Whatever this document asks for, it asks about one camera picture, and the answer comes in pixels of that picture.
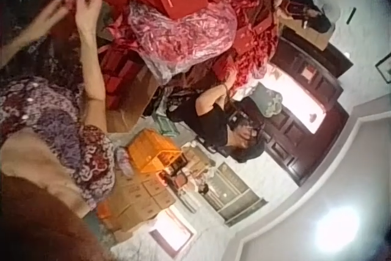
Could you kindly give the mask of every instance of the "light fixture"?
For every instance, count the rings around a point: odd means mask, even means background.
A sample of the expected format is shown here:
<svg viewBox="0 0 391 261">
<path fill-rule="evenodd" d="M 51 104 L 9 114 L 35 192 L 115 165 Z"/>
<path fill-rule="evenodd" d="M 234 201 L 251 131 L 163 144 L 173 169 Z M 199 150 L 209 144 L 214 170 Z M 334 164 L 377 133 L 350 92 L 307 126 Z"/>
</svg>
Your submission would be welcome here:
<svg viewBox="0 0 391 261">
<path fill-rule="evenodd" d="M 317 225 L 316 244 L 324 252 L 337 252 L 353 241 L 358 230 L 359 217 L 354 209 L 333 209 Z"/>
</svg>

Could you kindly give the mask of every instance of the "dark wooden door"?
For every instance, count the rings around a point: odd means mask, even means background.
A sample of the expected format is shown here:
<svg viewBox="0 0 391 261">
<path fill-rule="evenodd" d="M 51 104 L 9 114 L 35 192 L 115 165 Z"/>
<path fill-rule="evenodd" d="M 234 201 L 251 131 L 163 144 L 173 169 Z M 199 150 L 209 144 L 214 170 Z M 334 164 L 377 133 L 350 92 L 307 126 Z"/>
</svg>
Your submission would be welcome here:
<svg viewBox="0 0 391 261">
<path fill-rule="evenodd" d="M 285 38 L 280 38 L 271 63 L 300 84 L 328 111 L 332 109 L 343 89 L 338 80 L 318 61 Z"/>
<path fill-rule="evenodd" d="M 300 186 L 319 166 L 348 119 L 346 111 L 336 103 L 315 134 L 286 107 L 280 114 L 264 119 L 265 150 Z"/>
</svg>

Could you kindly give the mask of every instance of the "hand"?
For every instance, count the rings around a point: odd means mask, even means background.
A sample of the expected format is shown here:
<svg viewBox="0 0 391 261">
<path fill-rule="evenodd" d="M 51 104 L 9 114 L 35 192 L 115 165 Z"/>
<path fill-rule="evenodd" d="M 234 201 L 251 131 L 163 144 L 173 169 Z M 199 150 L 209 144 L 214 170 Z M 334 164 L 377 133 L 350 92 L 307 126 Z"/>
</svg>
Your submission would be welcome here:
<svg viewBox="0 0 391 261">
<path fill-rule="evenodd" d="M 76 0 L 76 25 L 81 37 L 95 37 L 102 0 Z"/>
<path fill-rule="evenodd" d="M 52 0 L 21 33 L 23 45 L 27 45 L 46 35 L 49 30 L 69 12 L 66 0 Z"/>
<path fill-rule="evenodd" d="M 275 9 L 278 8 L 278 7 L 281 5 L 282 1 L 283 1 L 283 0 L 274 0 L 274 1 L 273 1 L 273 6 L 274 6 L 274 8 L 275 8 Z"/>
<path fill-rule="evenodd" d="M 225 80 L 225 85 L 227 86 L 228 90 L 230 90 L 233 87 L 233 85 L 236 81 L 237 74 L 238 74 L 238 72 L 236 71 L 236 69 L 232 69 L 229 71 L 228 77 Z"/>
</svg>

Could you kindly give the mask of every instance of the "bright window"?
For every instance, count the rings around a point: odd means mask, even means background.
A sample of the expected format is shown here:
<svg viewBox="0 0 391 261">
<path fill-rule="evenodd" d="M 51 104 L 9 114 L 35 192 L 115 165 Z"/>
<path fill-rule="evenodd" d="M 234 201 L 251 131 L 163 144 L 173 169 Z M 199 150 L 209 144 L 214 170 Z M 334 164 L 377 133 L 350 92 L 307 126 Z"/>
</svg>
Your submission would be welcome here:
<svg viewBox="0 0 391 261">
<path fill-rule="evenodd" d="M 308 79 L 311 72 L 302 73 Z M 323 108 L 288 74 L 268 64 L 268 72 L 260 82 L 282 95 L 282 104 L 315 134 L 326 116 Z"/>
<path fill-rule="evenodd" d="M 157 215 L 150 235 L 168 255 L 174 258 L 189 243 L 194 234 L 179 219 L 179 215 L 168 208 Z"/>
</svg>

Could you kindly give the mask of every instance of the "ceiling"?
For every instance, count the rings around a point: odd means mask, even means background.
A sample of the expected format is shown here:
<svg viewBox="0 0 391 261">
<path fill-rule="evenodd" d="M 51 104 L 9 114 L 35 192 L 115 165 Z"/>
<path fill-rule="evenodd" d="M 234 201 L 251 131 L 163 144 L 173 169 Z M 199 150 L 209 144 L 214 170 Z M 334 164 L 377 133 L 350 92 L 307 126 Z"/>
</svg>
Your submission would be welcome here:
<svg viewBox="0 0 391 261">
<path fill-rule="evenodd" d="M 390 118 L 363 123 L 326 183 L 289 218 L 247 242 L 240 261 L 368 260 L 390 224 L 390 144 Z M 322 253 L 315 245 L 316 225 L 342 206 L 359 215 L 356 239 L 339 253 Z"/>
</svg>

